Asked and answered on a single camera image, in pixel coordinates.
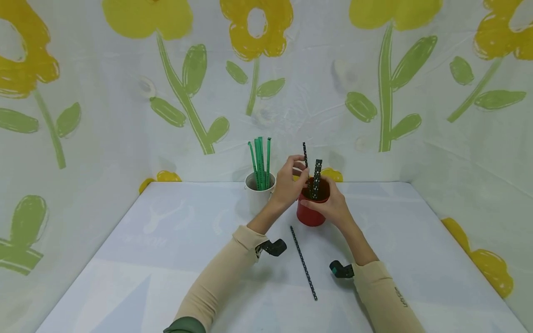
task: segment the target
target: hand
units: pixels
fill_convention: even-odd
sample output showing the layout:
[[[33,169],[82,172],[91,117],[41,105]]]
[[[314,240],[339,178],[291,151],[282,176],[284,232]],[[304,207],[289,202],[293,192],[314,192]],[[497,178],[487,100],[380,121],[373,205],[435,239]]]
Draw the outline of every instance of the hand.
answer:
[[[330,220],[339,230],[343,231],[346,227],[355,224],[352,214],[346,204],[344,195],[339,191],[335,181],[329,177],[321,176],[329,184],[329,199],[323,204],[318,204],[309,200],[302,200],[301,204],[321,213],[326,219]]]
[[[276,188],[270,202],[287,209],[298,199],[302,189],[307,186],[305,182],[309,178],[309,169],[306,169],[305,164],[300,162],[304,160],[303,155],[289,156],[278,172]],[[300,179],[294,181],[293,175],[299,176]]]

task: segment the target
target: flower petal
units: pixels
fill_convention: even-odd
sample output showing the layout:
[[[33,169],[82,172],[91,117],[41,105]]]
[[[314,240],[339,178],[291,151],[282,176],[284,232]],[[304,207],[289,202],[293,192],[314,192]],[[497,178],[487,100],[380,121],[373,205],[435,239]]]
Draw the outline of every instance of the flower petal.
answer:
[[[181,178],[177,175],[176,172],[162,170],[157,173],[157,181],[158,182],[181,182]]]
[[[266,33],[261,36],[266,56],[281,56],[287,46],[285,30],[293,22],[293,7],[288,0],[276,0],[263,4],[267,22]]]
[[[235,23],[230,26],[230,39],[233,50],[239,58],[245,61],[250,61],[261,55],[268,36],[269,34],[266,33],[261,38],[254,38],[248,33],[247,26]]]
[[[442,0],[400,0],[394,13],[396,30],[412,30],[431,22],[440,11]]]
[[[533,60],[533,27],[520,32],[516,39],[514,56],[521,60]]]
[[[513,15],[523,0],[484,0],[483,6],[498,14]]]
[[[144,192],[144,190],[146,189],[146,187],[151,183],[151,182],[154,182],[156,181],[155,179],[153,178],[146,178],[144,180],[144,182],[141,183],[141,186],[139,186],[139,194],[142,194],[142,192]]]
[[[505,260],[494,252],[485,249],[472,252],[470,258],[501,298],[511,294],[514,288],[514,281],[507,272]]]
[[[392,19],[398,0],[352,0],[350,21],[360,29],[376,29]]]
[[[0,19],[13,25],[26,51],[23,61],[0,57],[0,95],[26,98],[35,89],[36,79],[48,83],[59,77],[59,64],[46,51],[48,28],[26,1],[0,0],[0,7]]]
[[[246,18],[252,8],[259,6],[258,0],[220,0],[220,10],[224,17],[230,21],[235,21],[235,18],[242,15],[246,11]]]
[[[127,38],[146,38],[154,33],[161,1],[103,0],[102,8],[109,26]]]
[[[327,176],[333,179],[336,183],[342,183],[343,181],[342,173],[332,168],[323,169],[320,175]]]
[[[448,231],[451,233],[451,235],[455,238],[455,240],[459,243],[459,245],[463,248],[463,250],[468,254],[470,253],[470,246],[468,242],[468,237],[466,236],[466,233],[463,231],[463,228],[457,223],[453,218],[447,217],[442,220],[442,223],[448,229]]]
[[[179,39],[192,29],[192,10],[187,0],[158,0],[157,29],[165,40]]]
[[[510,17],[487,15],[475,34],[474,47],[478,57],[485,60],[502,58],[516,48],[517,34],[509,28]]]

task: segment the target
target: cup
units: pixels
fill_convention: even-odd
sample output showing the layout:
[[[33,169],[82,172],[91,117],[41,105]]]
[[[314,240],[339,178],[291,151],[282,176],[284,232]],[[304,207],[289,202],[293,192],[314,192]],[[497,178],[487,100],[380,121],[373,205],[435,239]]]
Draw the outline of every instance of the cup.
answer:
[[[298,197],[298,208],[296,210],[296,216],[298,217],[298,220],[300,220],[300,222],[307,226],[319,226],[324,223],[324,221],[326,221],[326,218],[316,210],[312,210],[311,208],[303,206],[302,200],[308,200],[316,202],[318,204],[323,204],[329,199],[329,184],[323,179],[320,180],[320,184],[318,185],[317,200],[311,199],[311,193],[309,192],[313,184],[313,177],[309,178],[307,184],[309,185],[308,188],[303,189],[300,193],[300,196]]]
[[[270,183],[268,189],[264,191],[257,190],[255,173],[253,172],[246,177],[244,180],[244,185],[244,188],[246,189],[248,205],[250,207],[250,213],[252,213],[253,216],[256,216],[267,204],[268,200],[270,200],[270,196],[272,195],[274,187],[276,186],[276,176],[270,174]]]

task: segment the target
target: table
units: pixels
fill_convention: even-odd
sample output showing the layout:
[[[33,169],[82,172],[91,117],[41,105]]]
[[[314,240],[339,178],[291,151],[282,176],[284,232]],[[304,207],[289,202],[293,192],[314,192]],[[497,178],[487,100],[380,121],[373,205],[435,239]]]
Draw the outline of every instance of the table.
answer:
[[[428,332],[526,332],[410,184],[338,187]],[[162,332],[198,274],[251,218],[242,183],[151,183],[37,332]],[[268,236],[287,250],[263,252],[213,333],[372,332],[352,281],[329,270],[333,260],[351,260],[335,227],[301,224],[294,204]]]

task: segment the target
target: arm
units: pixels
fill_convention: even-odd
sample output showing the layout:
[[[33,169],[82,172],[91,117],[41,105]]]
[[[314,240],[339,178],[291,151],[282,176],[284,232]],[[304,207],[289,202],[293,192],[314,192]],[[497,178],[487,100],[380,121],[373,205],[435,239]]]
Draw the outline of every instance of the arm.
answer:
[[[385,265],[379,261],[363,232],[355,223],[344,196],[335,182],[323,177],[330,188],[324,204],[302,201],[307,207],[321,212],[342,233],[352,252],[353,281],[376,333],[424,333],[415,313],[403,298]]]
[[[164,333],[209,332],[218,309],[238,284],[242,273],[259,260],[258,246],[268,240],[266,232],[305,186],[309,171],[298,162],[300,160],[303,156],[289,157],[278,172],[277,187],[268,204],[247,226],[240,226],[205,267],[183,299],[174,322]],[[302,177],[294,182],[293,175]]]

